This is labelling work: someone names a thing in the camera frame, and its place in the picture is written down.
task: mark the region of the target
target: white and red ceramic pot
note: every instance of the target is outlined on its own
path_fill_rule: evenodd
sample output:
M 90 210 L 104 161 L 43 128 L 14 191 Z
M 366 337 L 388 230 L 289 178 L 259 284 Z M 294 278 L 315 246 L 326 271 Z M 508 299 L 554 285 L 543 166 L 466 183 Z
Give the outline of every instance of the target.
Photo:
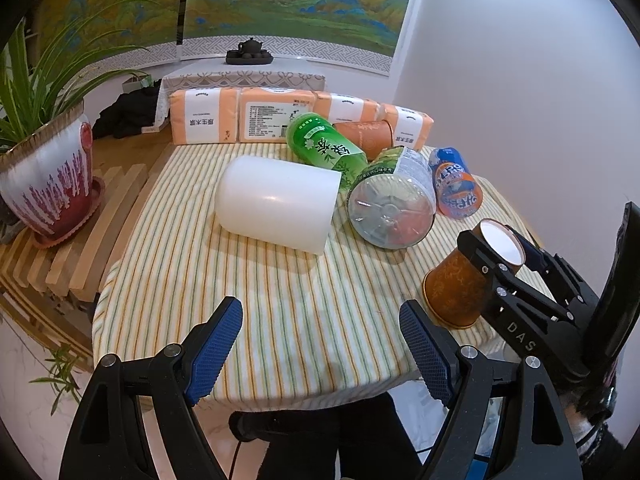
M 2 198 L 44 238 L 63 238 L 86 220 L 92 207 L 92 143 L 81 102 L 0 156 Z

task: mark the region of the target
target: white marble floor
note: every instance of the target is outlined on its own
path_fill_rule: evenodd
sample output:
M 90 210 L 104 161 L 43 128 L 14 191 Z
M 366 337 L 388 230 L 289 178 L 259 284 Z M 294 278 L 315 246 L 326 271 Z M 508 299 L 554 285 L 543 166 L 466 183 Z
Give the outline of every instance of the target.
M 56 480 L 77 405 L 73 399 L 63 398 L 51 416 L 55 394 L 50 386 L 29 384 L 35 378 L 46 376 L 44 359 L 48 356 L 48 352 L 4 316 L 0 323 L 0 416 L 42 480 Z M 88 379 L 88 374 L 77 374 L 82 387 Z M 391 393 L 415 448 L 431 446 L 446 416 L 442 404 L 431 399 L 422 382 L 405 383 Z M 195 411 L 212 450 L 228 473 L 237 444 L 227 426 L 229 410 L 197 406 Z M 162 446 L 154 412 L 145 413 L 143 418 L 158 475 L 161 480 L 173 480 L 175 476 Z M 260 441 L 242 444 L 234 480 L 255 480 L 266 446 Z

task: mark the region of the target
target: metal screw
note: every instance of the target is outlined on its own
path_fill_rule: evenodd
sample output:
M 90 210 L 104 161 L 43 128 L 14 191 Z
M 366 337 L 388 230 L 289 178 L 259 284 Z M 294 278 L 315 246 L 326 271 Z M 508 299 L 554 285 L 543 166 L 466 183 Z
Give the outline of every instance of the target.
M 167 357 L 176 357 L 180 351 L 182 350 L 182 347 L 176 343 L 171 343 L 170 345 L 167 345 L 164 347 L 164 350 L 162 350 L 162 353 L 164 353 L 164 355 L 166 355 Z
M 478 350 L 476 350 L 475 347 L 469 345 L 463 346 L 460 349 L 460 353 L 467 359 L 475 359 L 476 357 L 478 357 Z
M 527 358 L 524 359 L 524 362 L 526 362 L 526 364 L 531 368 L 540 368 L 540 359 L 533 355 L 527 356 Z
M 109 367 L 116 362 L 116 354 L 107 354 L 100 359 L 100 364 Z

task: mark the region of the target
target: green bottle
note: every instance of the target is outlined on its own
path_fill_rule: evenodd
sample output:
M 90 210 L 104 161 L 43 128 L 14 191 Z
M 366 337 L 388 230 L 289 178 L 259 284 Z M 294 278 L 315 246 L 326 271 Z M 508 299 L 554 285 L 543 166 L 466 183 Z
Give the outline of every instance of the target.
M 364 152 L 318 114 L 303 114 L 292 121 L 287 144 L 307 164 L 340 171 L 340 189 L 351 189 L 368 164 Z

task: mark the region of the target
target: clear plastic bottle bottom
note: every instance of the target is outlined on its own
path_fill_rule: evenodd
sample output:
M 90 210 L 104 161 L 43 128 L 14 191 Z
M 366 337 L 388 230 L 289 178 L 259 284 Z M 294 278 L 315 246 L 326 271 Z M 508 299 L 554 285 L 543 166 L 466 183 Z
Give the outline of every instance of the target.
M 403 249 L 420 242 L 433 226 L 434 209 L 411 178 L 378 174 L 351 192 L 349 218 L 356 232 L 383 249 Z

